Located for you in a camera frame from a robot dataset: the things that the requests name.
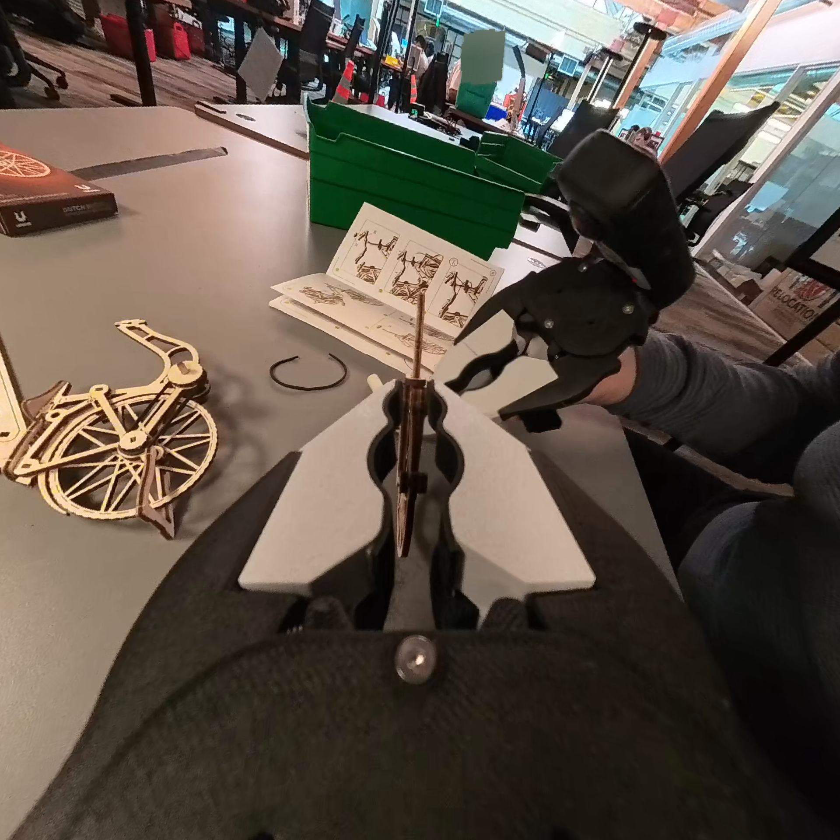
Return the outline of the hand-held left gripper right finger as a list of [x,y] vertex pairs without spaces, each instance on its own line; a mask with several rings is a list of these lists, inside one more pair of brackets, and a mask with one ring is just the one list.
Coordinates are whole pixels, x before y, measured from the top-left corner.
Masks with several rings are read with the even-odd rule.
[[428,421],[444,480],[434,570],[444,592],[536,595],[591,589],[595,574],[524,444],[446,385]]

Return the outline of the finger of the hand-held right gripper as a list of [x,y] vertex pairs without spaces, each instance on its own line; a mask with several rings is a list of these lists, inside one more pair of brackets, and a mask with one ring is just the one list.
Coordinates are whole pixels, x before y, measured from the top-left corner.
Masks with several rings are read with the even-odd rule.
[[492,419],[509,405],[557,381],[549,362],[517,355],[516,351],[481,355],[449,351],[436,368],[437,383]]
[[489,386],[526,348],[516,323],[504,311],[469,327],[445,353],[445,385],[458,394]]

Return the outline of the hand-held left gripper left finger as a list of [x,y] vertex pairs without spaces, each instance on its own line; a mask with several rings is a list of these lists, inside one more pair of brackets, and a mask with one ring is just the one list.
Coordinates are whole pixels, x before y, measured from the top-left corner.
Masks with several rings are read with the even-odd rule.
[[239,586],[286,595],[372,595],[390,588],[399,381],[389,381],[304,445]]

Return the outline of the wooden spoked wheel with fork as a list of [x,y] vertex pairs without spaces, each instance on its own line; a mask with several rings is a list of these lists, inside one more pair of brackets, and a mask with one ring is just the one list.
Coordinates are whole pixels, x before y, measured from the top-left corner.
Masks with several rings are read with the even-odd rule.
[[395,547],[399,558],[410,553],[417,497],[427,489],[427,475],[420,470],[427,415],[427,379],[423,375],[425,290],[416,299],[411,374],[401,390],[401,422],[396,464]]

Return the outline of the person's right forearm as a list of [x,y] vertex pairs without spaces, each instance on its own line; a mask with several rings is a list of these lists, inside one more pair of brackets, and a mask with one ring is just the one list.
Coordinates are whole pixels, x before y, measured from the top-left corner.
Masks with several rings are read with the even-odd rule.
[[774,368],[651,332],[628,396],[609,410],[797,496],[838,504],[839,353]]

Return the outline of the wooden parts sheet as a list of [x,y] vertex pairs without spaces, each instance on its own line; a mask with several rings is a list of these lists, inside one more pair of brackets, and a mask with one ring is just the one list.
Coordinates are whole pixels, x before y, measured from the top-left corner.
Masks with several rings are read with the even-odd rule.
[[1,341],[1,467],[25,436],[27,422],[13,366]]

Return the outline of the dark model kit box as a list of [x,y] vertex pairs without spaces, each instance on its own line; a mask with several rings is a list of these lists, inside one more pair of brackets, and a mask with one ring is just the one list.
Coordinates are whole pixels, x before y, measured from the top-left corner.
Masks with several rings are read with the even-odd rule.
[[1,232],[10,238],[119,214],[109,190],[24,152],[1,146]]

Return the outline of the person's right hand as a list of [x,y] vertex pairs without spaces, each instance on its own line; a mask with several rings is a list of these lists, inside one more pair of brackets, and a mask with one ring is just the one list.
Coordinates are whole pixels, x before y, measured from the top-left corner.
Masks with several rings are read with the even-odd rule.
[[617,371],[600,381],[586,397],[585,403],[608,410],[623,403],[632,394],[636,384],[640,350],[638,346],[626,349],[618,359]]

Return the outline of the white instruction booklet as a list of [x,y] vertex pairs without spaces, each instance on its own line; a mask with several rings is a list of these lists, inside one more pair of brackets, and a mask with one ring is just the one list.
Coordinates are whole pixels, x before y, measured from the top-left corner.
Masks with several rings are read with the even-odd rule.
[[282,282],[269,305],[409,374],[422,305],[432,375],[505,270],[365,203],[326,271]]

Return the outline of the small green bin stack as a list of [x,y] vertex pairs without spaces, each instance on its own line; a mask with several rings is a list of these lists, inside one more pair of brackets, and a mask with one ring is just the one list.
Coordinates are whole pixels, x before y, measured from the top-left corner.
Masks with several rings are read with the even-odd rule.
[[522,193],[540,194],[561,162],[509,133],[485,132],[476,150],[475,174]]

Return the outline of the green stacked plastic bins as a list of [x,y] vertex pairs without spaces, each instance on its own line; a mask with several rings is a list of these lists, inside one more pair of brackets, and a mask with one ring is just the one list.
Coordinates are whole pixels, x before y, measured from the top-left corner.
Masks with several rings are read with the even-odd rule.
[[370,204],[483,259],[511,244],[524,192],[481,174],[475,150],[358,106],[304,114],[312,223],[347,230]]

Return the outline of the printed cardboard box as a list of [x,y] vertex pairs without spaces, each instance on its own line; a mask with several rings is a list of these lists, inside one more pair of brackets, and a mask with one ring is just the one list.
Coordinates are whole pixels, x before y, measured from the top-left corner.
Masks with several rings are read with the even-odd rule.
[[791,340],[838,299],[837,290],[794,269],[772,269],[759,287],[749,309],[784,340]]

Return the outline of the person's leg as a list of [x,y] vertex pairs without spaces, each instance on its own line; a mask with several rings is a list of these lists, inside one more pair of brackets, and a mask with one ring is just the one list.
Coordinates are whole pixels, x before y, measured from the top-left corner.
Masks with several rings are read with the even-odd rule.
[[679,569],[686,603],[762,749],[838,824],[838,424],[805,448],[793,495],[707,526]]

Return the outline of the white table with wooden edge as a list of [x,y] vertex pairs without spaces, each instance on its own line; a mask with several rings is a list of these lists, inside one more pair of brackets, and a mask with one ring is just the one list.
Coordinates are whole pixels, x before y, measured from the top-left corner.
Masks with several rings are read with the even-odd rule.
[[220,104],[198,101],[197,117],[274,150],[309,161],[308,122],[300,104]]

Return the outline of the wooden bicycle frame assembly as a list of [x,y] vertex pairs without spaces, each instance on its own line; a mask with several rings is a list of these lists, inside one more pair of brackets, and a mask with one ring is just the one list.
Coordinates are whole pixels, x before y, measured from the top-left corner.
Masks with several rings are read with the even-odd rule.
[[84,392],[58,381],[22,401],[24,427],[2,455],[2,475],[36,488],[64,516],[139,520],[173,540],[176,504],[217,453],[217,426],[205,408],[211,386],[192,344],[144,319],[114,326],[152,352],[161,372],[147,384],[101,383]]

